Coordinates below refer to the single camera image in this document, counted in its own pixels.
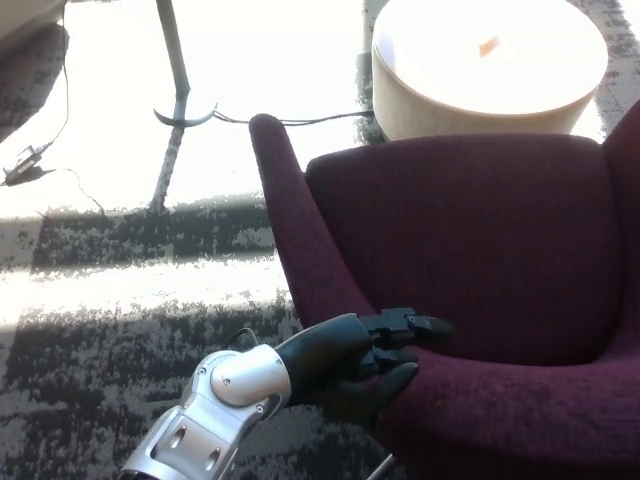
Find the metal rod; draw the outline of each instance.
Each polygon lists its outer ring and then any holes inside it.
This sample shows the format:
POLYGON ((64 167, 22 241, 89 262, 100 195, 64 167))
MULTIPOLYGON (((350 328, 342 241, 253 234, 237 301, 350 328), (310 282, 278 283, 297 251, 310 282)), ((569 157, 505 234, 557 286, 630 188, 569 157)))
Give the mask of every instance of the metal rod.
POLYGON ((187 77, 187 68, 184 65, 184 56, 182 55, 182 46, 180 45, 180 35, 178 34, 178 24, 176 22, 176 14, 173 10, 173 2, 172 0, 156 0, 156 5, 158 7, 164 41, 167 44, 167 53, 169 53, 173 81, 176 85, 176 98, 184 98, 191 91, 191 86, 189 85, 189 78, 187 77))
POLYGON ((367 477, 367 480, 382 480, 390 474, 395 467, 396 459, 393 455, 389 455, 382 461, 378 468, 376 468, 373 473, 367 477))

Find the chair backrest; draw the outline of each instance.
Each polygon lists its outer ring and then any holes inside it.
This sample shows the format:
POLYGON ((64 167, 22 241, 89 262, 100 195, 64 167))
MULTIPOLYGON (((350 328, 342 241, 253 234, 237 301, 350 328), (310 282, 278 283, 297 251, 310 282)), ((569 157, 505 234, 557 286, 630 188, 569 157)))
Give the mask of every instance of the chair backrest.
POLYGON ((595 142, 416 139, 316 159, 307 183, 373 306, 413 306, 456 325, 443 353, 577 364, 611 338, 621 240, 595 142))

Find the floor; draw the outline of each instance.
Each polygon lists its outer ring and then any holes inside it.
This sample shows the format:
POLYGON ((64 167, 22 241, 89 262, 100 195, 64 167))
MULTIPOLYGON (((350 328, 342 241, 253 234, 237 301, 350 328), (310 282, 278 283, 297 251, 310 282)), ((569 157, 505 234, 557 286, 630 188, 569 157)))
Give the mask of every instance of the floor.
MULTIPOLYGON (((384 0, 175 3, 191 83, 226 115, 370 107, 384 0)), ((575 130, 601 141, 640 98, 640 4, 574 3, 609 44, 607 77, 575 130)), ((6 479, 115 478, 236 328, 270 344, 300 328, 246 126, 181 131, 153 115, 173 95, 153 2, 72 2, 65 26, 0 66, 0 159, 10 160, 64 122, 63 38, 68 47, 69 121, 42 162, 52 172, 0 189, 6 479)), ((353 118, 290 133, 303 162, 381 140, 353 118)), ((359 479, 383 456, 362 432, 296 408, 247 439, 232 478, 359 479)))

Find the armchair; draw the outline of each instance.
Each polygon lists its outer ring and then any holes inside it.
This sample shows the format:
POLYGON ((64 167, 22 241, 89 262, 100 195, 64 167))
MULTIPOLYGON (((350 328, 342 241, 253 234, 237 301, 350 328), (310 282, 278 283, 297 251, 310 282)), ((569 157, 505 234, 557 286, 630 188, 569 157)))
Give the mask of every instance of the armchair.
POLYGON ((603 145, 426 137, 317 158, 250 132, 309 327, 411 306, 456 327, 377 440, 416 478, 640 476, 640 102, 603 145))

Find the power adapter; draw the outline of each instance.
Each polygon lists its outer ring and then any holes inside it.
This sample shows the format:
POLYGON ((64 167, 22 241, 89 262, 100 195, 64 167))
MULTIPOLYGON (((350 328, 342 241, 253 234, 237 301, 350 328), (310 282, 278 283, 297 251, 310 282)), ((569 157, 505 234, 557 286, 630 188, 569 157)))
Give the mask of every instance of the power adapter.
POLYGON ((16 158, 15 167, 3 168, 5 179, 2 185, 15 185, 31 171, 36 164, 42 160, 43 149, 35 149, 32 146, 25 148, 16 158))

